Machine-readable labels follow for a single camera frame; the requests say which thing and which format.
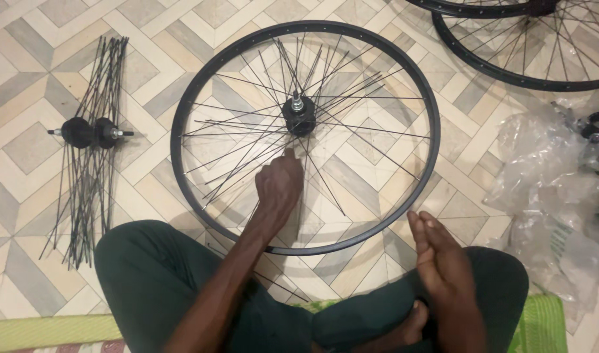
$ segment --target wheel hub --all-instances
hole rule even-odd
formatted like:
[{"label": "wheel hub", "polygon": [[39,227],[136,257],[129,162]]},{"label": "wheel hub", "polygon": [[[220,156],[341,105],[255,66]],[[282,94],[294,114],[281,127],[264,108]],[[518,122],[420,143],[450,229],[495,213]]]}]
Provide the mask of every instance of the wheel hub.
[{"label": "wheel hub", "polygon": [[286,129],[293,135],[302,138],[315,129],[315,103],[297,92],[282,106],[282,116],[286,121]]}]

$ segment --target plastic wrap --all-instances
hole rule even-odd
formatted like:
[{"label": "plastic wrap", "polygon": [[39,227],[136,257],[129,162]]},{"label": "plastic wrap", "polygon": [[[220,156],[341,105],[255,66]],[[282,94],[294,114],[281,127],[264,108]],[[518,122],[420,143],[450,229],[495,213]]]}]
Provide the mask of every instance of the plastic wrap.
[{"label": "plastic wrap", "polygon": [[487,246],[516,256],[536,287],[561,297],[570,332],[593,310],[599,285],[599,144],[580,135],[574,115],[542,106],[503,122],[506,163],[483,200],[515,215],[508,237]]}]

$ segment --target dark green pants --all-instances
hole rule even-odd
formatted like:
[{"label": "dark green pants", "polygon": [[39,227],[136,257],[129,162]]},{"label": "dark green pants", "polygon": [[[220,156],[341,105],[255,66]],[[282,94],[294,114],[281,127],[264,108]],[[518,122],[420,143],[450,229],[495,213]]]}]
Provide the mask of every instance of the dark green pants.
[{"label": "dark green pants", "polygon": [[[512,256],[468,247],[489,351],[505,352],[528,292],[528,277]],[[133,352],[160,352],[221,259],[159,221],[130,222],[110,230],[95,251],[107,302]],[[275,301],[250,281],[226,341],[229,352],[309,352],[310,342],[346,351],[389,332],[426,295],[416,270],[397,282],[343,300],[316,315]],[[398,352],[435,350],[432,319],[424,340]]]}]

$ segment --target assembled bicycle wheel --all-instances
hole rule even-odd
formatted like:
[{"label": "assembled bicycle wheel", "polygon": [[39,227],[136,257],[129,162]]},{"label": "assembled bicycle wheel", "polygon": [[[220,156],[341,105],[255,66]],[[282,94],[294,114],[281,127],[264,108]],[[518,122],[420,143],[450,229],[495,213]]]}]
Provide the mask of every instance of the assembled bicycle wheel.
[{"label": "assembled bicycle wheel", "polygon": [[257,171],[293,148],[303,195],[266,251],[315,255],[402,216],[430,179],[440,130],[428,82],[396,45],[297,21],[244,36],[203,66],[175,113],[171,161],[194,212],[236,241],[257,207]]},{"label": "assembled bicycle wheel", "polygon": [[461,60],[497,80],[539,91],[599,89],[599,0],[531,0],[512,17],[503,6],[479,5],[484,18],[434,12],[432,22]]}]

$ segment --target black hub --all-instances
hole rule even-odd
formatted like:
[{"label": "black hub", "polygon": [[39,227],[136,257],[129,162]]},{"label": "black hub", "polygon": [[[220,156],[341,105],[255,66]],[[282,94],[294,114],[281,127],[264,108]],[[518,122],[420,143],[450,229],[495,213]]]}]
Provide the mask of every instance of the black hub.
[{"label": "black hub", "polygon": [[308,97],[299,97],[303,107],[295,110],[293,98],[289,98],[282,106],[282,116],[286,121],[287,130],[293,135],[302,138],[309,135],[317,125],[315,119],[315,103]]}]

